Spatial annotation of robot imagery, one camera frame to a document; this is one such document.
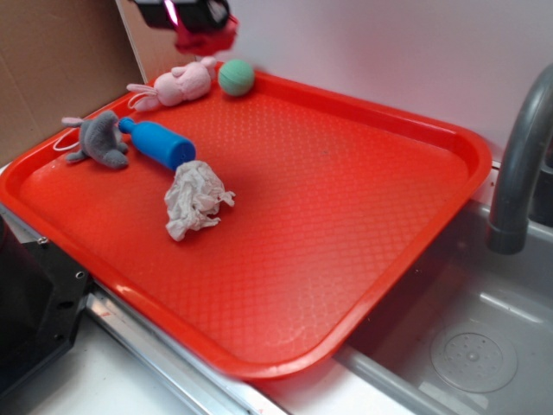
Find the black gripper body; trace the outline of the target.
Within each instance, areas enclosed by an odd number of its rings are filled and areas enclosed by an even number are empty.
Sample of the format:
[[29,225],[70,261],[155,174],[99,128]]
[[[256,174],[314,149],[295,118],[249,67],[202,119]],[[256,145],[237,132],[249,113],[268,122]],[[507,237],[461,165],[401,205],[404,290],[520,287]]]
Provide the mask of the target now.
[[134,0],[133,3],[153,29],[184,27],[192,33],[212,33],[223,29],[231,16],[227,1]]

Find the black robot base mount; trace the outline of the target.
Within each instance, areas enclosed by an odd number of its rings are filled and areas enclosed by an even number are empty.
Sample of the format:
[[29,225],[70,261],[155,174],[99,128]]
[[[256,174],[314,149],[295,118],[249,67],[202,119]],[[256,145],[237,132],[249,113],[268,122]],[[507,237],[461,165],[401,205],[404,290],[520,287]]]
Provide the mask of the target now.
[[1,221],[2,397],[72,348],[90,286],[55,243],[22,243]]

